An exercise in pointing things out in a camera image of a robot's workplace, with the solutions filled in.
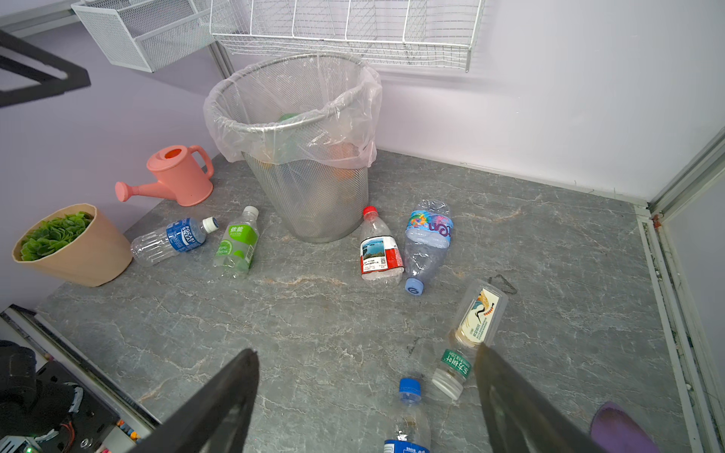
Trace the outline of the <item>Pocari Sweat bottle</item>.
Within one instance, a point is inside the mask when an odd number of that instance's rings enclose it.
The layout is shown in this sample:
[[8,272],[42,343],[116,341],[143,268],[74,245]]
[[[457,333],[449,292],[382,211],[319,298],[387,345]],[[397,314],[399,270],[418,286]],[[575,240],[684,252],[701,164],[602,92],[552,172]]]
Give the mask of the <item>Pocari Sweat bottle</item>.
[[139,264],[153,266],[201,247],[207,237],[218,229],[215,217],[202,220],[188,217],[135,238],[131,243],[131,253]]

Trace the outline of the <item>small blue-cap water bottle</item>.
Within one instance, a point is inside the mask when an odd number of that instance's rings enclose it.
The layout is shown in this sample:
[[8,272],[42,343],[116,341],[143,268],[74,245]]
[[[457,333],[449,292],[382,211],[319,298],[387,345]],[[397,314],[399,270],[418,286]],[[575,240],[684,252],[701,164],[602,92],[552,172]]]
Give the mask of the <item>small blue-cap water bottle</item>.
[[423,408],[421,384],[411,377],[401,379],[392,430],[383,443],[383,452],[428,453],[431,446],[430,422]]

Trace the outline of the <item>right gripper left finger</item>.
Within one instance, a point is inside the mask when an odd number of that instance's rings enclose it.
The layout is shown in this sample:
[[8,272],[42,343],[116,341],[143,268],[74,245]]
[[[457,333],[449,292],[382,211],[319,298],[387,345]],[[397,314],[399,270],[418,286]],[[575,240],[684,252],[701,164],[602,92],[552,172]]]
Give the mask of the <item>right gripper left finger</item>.
[[245,349],[132,450],[242,452],[259,380],[259,356]]

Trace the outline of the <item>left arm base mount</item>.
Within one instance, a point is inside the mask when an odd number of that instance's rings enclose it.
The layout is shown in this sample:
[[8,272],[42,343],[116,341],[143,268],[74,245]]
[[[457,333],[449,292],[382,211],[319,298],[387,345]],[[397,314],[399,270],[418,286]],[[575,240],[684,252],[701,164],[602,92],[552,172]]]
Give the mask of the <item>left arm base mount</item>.
[[1,437],[43,452],[94,452],[120,416],[59,362],[37,366],[35,352],[1,342]]

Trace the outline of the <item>red white label bottle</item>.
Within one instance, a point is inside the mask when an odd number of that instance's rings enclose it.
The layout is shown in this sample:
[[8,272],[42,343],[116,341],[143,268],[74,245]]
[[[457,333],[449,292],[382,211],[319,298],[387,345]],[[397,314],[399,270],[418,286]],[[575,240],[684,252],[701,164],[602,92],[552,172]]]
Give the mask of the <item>red white label bottle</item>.
[[359,247],[362,279],[376,285],[398,285],[405,269],[390,228],[373,206],[364,209],[362,221]]

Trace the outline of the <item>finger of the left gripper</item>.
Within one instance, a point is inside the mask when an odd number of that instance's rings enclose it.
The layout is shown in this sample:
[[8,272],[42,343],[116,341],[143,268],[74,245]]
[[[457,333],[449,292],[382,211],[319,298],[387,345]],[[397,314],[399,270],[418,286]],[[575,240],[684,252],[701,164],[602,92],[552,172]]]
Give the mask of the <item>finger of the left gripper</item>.
[[1,70],[33,81],[33,84],[9,91],[1,91],[1,107],[10,107],[91,86],[88,71],[37,46],[31,45],[5,31],[1,31],[1,48],[53,68],[64,77],[49,74],[15,58],[1,57]]

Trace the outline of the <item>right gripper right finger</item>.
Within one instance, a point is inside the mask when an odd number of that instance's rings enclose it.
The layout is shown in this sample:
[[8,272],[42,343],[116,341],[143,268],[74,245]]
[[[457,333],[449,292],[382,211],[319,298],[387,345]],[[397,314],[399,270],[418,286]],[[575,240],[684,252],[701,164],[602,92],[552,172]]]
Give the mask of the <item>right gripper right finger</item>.
[[494,452],[602,452],[524,377],[487,345],[477,350],[474,372]]

